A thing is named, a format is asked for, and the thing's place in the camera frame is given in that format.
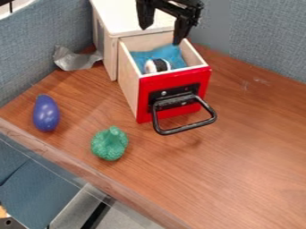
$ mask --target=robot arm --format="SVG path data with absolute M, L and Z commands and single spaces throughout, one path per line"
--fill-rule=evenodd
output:
M 186 38 L 192 26 L 199 23 L 204 4 L 200 0 L 136 0 L 140 27 L 145 30 L 154 22 L 155 9 L 169 13 L 176 18 L 174 25 L 175 46 Z

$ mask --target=blue egg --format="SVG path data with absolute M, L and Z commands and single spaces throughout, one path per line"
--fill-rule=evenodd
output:
M 56 102 L 47 95 L 39 95 L 33 111 L 33 122 L 40 131 L 53 131 L 60 120 Z

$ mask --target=black and white ball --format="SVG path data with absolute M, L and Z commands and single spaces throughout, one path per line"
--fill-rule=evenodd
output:
M 151 59 L 145 64 L 145 73 L 155 73 L 171 70 L 171 64 L 165 59 Z

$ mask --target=drawer handle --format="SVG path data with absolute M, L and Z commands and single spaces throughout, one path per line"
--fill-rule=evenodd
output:
M 191 99 L 194 99 L 196 102 L 200 103 L 201 106 L 210 113 L 211 117 L 207 120 L 187 124 L 184 126 L 173 128 L 173 129 L 163 130 L 160 128 L 158 118 L 157 118 L 157 111 L 159 107 L 168 106 L 169 104 L 178 104 L 178 103 L 183 104 L 183 103 L 186 103 L 187 101 L 190 101 Z M 182 96 L 179 98 L 169 98 L 169 99 L 156 101 L 151 107 L 151 113 L 153 116 L 153 128 L 157 133 L 161 135 L 170 135 L 170 134 L 174 134 L 174 133 L 178 133 L 182 131 L 192 130 L 195 128 L 199 128 L 201 126 L 212 124 L 217 119 L 216 111 L 207 102 L 205 102 L 199 96 L 196 96 L 194 94 L 188 95 L 188 96 Z

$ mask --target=green toy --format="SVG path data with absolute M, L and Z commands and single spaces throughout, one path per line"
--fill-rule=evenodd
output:
M 126 134 L 118 127 L 111 126 L 92 138 L 91 151 L 106 161 L 115 161 L 123 155 L 128 143 Z

